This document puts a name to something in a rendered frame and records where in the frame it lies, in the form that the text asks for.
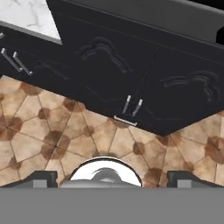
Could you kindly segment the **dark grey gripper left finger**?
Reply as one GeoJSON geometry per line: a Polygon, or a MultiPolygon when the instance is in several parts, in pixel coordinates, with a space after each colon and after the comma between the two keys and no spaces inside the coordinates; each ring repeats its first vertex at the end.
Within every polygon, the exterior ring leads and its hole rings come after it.
{"type": "Polygon", "coordinates": [[[34,171],[27,178],[8,184],[8,187],[57,188],[56,171],[34,171]]]}

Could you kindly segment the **round white and black thing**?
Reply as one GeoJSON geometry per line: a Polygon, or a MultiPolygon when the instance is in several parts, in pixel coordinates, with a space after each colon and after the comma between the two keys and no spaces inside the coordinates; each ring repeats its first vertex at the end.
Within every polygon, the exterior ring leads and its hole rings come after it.
{"type": "Polygon", "coordinates": [[[94,157],[77,167],[63,186],[69,188],[140,188],[137,172],[115,157],[94,157]]]}

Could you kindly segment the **black carved cupboard door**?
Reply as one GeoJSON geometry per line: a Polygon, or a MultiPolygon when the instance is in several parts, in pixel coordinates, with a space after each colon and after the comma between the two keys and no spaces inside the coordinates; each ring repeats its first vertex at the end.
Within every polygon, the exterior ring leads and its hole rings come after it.
{"type": "Polygon", "coordinates": [[[73,70],[84,84],[87,108],[136,123],[132,116],[158,46],[109,28],[57,14],[55,22],[73,70]],[[131,100],[127,112],[123,107],[131,100]]]}
{"type": "Polygon", "coordinates": [[[224,109],[224,65],[160,46],[139,98],[137,127],[166,136],[224,109]]]}

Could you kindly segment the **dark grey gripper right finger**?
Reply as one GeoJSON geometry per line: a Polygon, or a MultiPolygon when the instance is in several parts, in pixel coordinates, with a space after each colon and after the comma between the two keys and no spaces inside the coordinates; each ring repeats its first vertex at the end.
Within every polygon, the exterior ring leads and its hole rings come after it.
{"type": "Polygon", "coordinates": [[[168,171],[167,187],[171,188],[195,188],[195,187],[216,187],[217,185],[196,177],[189,171],[168,171]]]}

